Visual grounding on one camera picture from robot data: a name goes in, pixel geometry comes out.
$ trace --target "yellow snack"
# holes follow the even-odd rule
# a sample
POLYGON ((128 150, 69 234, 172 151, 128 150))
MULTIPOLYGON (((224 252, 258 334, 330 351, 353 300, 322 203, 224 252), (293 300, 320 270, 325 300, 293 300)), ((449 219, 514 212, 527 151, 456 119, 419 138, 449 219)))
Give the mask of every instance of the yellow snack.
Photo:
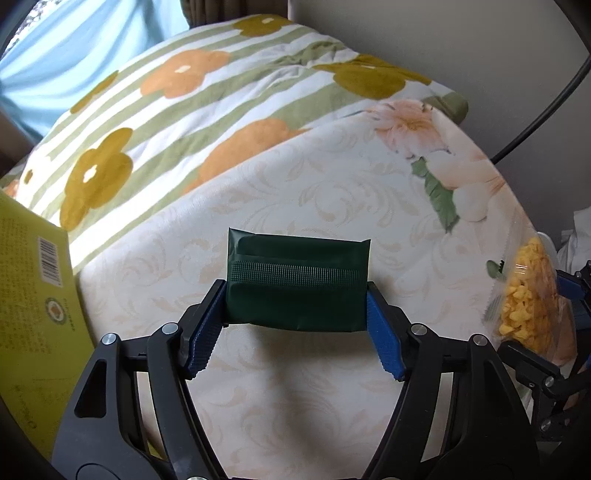
POLYGON ((540 239, 532 237, 515 255, 515 269, 505 287, 499 334, 544 354, 551 342, 550 318, 555 317, 556 282, 540 239))

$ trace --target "round logo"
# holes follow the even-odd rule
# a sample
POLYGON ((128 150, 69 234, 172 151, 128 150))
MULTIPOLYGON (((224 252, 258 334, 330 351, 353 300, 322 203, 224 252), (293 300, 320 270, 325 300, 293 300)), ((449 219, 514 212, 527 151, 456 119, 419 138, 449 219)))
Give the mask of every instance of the round logo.
POLYGON ((45 301, 45 311, 53 322, 64 323, 66 321, 66 311, 56 299, 48 298, 45 301))

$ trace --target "green leaf print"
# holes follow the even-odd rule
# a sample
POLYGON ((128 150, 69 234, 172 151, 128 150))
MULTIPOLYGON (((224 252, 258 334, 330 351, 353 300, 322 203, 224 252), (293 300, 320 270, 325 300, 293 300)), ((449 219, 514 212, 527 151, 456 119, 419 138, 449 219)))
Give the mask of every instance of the green leaf print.
POLYGON ((456 212, 456 206, 452 202, 452 191, 441 185, 439 180, 429 172, 424 157, 413 162, 411 168, 413 175, 425 179, 425 192, 439 217, 441 226, 446 232, 451 232, 460 219, 456 212))
POLYGON ((502 281, 506 280, 505 274, 503 273, 503 266, 502 263, 499 265, 497 262, 492 261, 492 260, 487 260, 486 261, 486 272, 488 273, 488 276, 490 278, 493 279, 499 279, 502 281))

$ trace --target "yellow book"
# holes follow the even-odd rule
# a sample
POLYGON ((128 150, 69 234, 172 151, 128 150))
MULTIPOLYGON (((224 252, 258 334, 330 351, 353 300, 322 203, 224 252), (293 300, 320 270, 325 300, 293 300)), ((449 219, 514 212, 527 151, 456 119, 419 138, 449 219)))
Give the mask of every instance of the yellow book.
POLYGON ((67 232, 0 190, 0 395, 46 458, 92 351, 67 232))

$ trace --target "white wall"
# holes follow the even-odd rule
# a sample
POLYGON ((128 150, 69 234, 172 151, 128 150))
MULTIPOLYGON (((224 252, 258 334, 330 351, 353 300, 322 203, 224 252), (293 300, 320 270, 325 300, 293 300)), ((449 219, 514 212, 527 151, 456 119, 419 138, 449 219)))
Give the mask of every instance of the white wall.
MULTIPOLYGON (((291 0, 291 18, 466 96, 465 131, 493 156, 533 120, 587 51, 553 0, 291 0)), ((591 205, 591 77, 498 167, 555 242, 591 205)))

